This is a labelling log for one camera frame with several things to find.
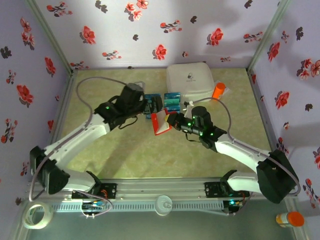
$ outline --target gray cable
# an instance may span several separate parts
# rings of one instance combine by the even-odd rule
[[[90,110],[90,115],[88,120],[86,121],[85,125],[83,128],[79,129],[77,132],[75,132],[74,134],[72,134],[70,137],[68,137],[66,140],[64,140],[63,142],[61,142],[59,145],[57,145],[47,156],[44,157],[44,159],[40,162],[39,166],[36,168],[35,173],[33,174],[33,178],[31,181],[31,185],[30,185],[30,192],[29,192],[29,201],[33,202],[34,200],[36,200],[44,191],[42,190],[35,198],[32,197],[33,193],[34,193],[34,188],[35,188],[35,184],[37,181],[37,176],[39,174],[40,169],[43,167],[43,165],[46,163],[46,161],[51,157],[52,154],[55,153],[55,151],[59,150],[64,144],[66,144],[67,142],[69,142],[71,139],[73,139],[74,137],[76,137],[77,135],[79,135],[80,133],[82,133],[84,131],[84,129],[86,129],[89,124],[91,123],[92,117],[93,117],[93,109],[92,107],[85,101],[83,100],[83,98],[79,95],[79,87],[81,84],[83,84],[84,82],[91,80],[91,79],[104,79],[104,80],[108,80],[108,81],[112,81],[115,83],[119,83],[119,84],[123,84],[123,85],[127,85],[126,83],[119,81],[119,80],[115,80],[109,77],[104,77],[104,76],[92,76],[92,77],[87,77],[83,80],[81,80],[75,88],[75,92],[77,97],[79,98],[79,100],[86,105],[89,110]]]
[[[293,196],[297,196],[300,191],[301,191],[301,186],[300,186],[300,183],[299,183],[299,180],[286,168],[284,167],[283,165],[281,165],[279,162],[277,162],[276,160],[274,160],[272,157],[262,153],[262,152],[259,152],[257,151],[256,149],[254,149],[253,147],[249,147],[249,146],[246,146],[244,144],[242,144],[241,142],[238,142],[236,139],[234,139],[231,135],[230,135],[230,129],[231,129],[231,124],[232,124],[232,120],[231,120],[231,114],[229,112],[229,109],[227,108],[227,106],[219,99],[217,98],[214,98],[214,97],[206,97],[206,98],[203,98],[203,99],[200,99],[200,100],[197,100],[197,101],[194,101],[193,103],[199,103],[201,101],[204,101],[204,100],[216,100],[218,101],[220,104],[222,104],[222,106],[224,107],[224,109],[226,110],[226,113],[228,114],[228,117],[229,117],[229,127],[227,129],[227,134],[229,136],[229,138],[232,140],[232,141],[235,141],[237,142],[239,145],[241,145],[242,147],[246,148],[246,149],[249,149],[249,150],[252,150],[254,151],[255,153],[257,154],[260,154],[262,156],[265,156],[267,159],[269,159],[271,162],[273,162],[274,164],[276,164],[278,167],[280,167],[283,171],[285,171],[286,174],[288,174],[295,182],[295,184],[297,185],[297,190],[296,192],[294,193],[289,193],[288,195],[293,195]]]

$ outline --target black bracket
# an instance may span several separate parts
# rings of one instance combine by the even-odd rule
[[[106,199],[116,199],[117,194],[117,184],[116,183],[101,183],[99,189],[96,193],[97,196],[106,198]],[[92,199],[92,197],[88,197],[80,192],[73,192],[72,199]]]
[[[213,181],[204,183],[204,191],[206,198],[248,198],[248,191],[233,191],[224,182]]]

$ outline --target table surface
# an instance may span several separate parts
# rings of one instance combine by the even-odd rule
[[[238,140],[260,149],[270,150],[267,135],[257,103],[244,68],[211,69],[214,81],[230,89],[221,100],[227,105],[231,117],[231,134]],[[115,69],[78,71],[77,84],[88,77],[109,77],[133,83],[143,81],[145,93],[167,92],[166,69]],[[65,121],[62,137],[81,125],[89,117],[89,109],[77,98],[75,88]],[[79,93],[92,108],[121,93],[123,86],[103,79],[87,81]],[[228,115],[218,102],[203,102],[211,114],[214,125],[226,130]],[[182,132],[172,129],[155,136],[151,120],[144,115],[125,129],[114,129],[90,143],[68,165],[72,170],[91,171],[101,179],[111,178],[165,178],[165,177],[221,177],[229,170],[251,170],[235,159],[204,148],[201,143],[189,142]]]

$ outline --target orange cup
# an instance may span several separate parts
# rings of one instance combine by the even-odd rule
[[[222,97],[222,94],[224,94],[225,89],[226,89],[226,85],[222,82],[218,82],[215,85],[212,97],[215,99],[220,99]]]

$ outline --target masking tape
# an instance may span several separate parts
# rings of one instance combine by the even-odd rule
[[[41,207],[43,208],[41,211],[44,211],[43,217],[38,223],[34,224],[33,216],[38,208]],[[50,223],[53,215],[54,209],[52,208],[52,206],[43,202],[32,202],[27,206],[22,215],[22,223],[27,229],[43,229]]]

